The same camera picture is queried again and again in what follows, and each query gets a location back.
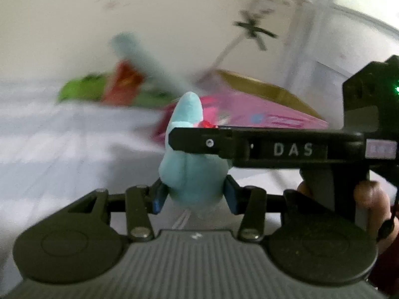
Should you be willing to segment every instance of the stuffed toy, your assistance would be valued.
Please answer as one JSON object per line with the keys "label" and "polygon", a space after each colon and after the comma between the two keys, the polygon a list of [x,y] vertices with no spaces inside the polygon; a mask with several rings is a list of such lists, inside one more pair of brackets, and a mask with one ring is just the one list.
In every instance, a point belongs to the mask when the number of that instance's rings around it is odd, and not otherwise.
{"label": "stuffed toy", "polygon": [[189,80],[167,71],[147,53],[134,34],[120,33],[112,38],[111,45],[119,59],[128,60],[137,71],[150,78],[160,90],[178,97],[188,91],[201,93]]}
{"label": "stuffed toy", "polygon": [[165,155],[159,167],[161,181],[170,188],[170,196],[181,207],[197,215],[206,215],[223,196],[223,183],[230,165],[217,155],[188,154],[172,150],[168,134],[176,127],[210,127],[203,123],[200,98],[185,93],[177,103],[166,129]]}

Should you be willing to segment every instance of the white string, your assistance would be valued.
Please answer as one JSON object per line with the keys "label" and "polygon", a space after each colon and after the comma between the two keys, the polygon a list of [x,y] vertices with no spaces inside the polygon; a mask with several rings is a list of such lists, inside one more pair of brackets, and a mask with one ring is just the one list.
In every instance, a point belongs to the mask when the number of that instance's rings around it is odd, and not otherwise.
{"label": "white string", "polygon": [[[259,0],[251,0],[248,8],[247,8],[247,12],[249,14],[251,14],[253,12],[253,10],[256,8],[257,4],[259,3]],[[198,79],[196,81],[196,84],[199,84],[201,82],[203,82],[205,79],[207,79],[209,77],[209,75],[211,75],[219,66],[220,64],[224,61],[224,59],[232,52],[232,50],[238,46],[238,44],[243,41],[246,37],[247,33],[242,33],[240,34],[238,37],[234,38],[223,50],[222,52],[216,57],[216,59],[214,60],[214,62],[212,63],[212,65],[209,67],[208,71],[206,71],[206,73],[200,77],[200,79]]]}
{"label": "white string", "polygon": [[188,220],[190,219],[190,217],[191,217],[191,211],[188,211],[186,216],[184,217],[184,220],[182,221],[182,223],[178,227],[179,230],[184,229],[184,227],[187,225]]}
{"label": "white string", "polygon": [[184,219],[186,218],[187,215],[191,215],[191,212],[188,209],[183,211],[183,213],[180,215],[180,217],[172,225],[172,229],[180,229],[179,226],[183,223],[183,221],[184,221]]}

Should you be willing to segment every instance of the white surface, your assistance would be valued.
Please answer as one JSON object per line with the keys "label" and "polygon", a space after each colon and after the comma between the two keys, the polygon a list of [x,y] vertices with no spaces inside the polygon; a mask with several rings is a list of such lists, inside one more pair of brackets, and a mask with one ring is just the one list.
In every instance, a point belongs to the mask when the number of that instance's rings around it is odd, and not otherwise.
{"label": "white surface", "polygon": [[[242,32],[234,27],[249,0],[0,0],[0,79],[67,79],[111,69],[108,42],[132,31],[169,71],[203,71]],[[274,82],[295,6],[262,26],[268,52],[245,41],[223,66]]]}
{"label": "white surface", "polygon": [[[151,185],[158,178],[163,147],[149,140],[158,112],[138,108],[54,101],[60,83],[3,84],[0,95],[0,294],[16,285],[19,273],[11,257],[16,236],[38,220],[96,188],[122,193],[132,185]],[[240,185],[256,185],[282,194],[301,182],[298,170],[240,170],[230,174]],[[392,194],[387,183],[384,188]],[[157,231],[171,228],[182,214],[169,198],[151,216]],[[241,217],[227,204],[207,217],[191,216],[186,227],[238,229]],[[266,232],[280,225],[267,214]],[[111,226],[126,233],[124,214]]]}

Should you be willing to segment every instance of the pink box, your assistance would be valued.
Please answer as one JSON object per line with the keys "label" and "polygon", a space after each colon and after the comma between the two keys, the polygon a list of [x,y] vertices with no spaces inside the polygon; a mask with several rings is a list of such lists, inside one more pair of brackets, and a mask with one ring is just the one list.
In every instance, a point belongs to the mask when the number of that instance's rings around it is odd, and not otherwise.
{"label": "pink box", "polygon": [[325,129],[328,123],[261,97],[238,91],[215,73],[203,85],[217,99],[218,124],[238,127]]}
{"label": "pink box", "polygon": [[[230,87],[214,74],[201,88],[209,95],[201,97],[203,119],[216,125],[289,129],[325,129],[328,123],[273,101]],[[165,132],[176,104],[165,108],[153,139],[164,142]]]}

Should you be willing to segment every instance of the pink package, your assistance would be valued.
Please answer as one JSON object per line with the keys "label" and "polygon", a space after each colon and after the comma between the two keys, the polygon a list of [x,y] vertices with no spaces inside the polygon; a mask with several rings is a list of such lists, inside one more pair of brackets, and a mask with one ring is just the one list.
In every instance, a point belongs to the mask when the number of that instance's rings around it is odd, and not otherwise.
{"label": "pink package", "polygon": [[218,101],[220,125],[290,129],[328,127],[328,123],[321,119],[232,89],[219,75],[213,76],[209,86]]}

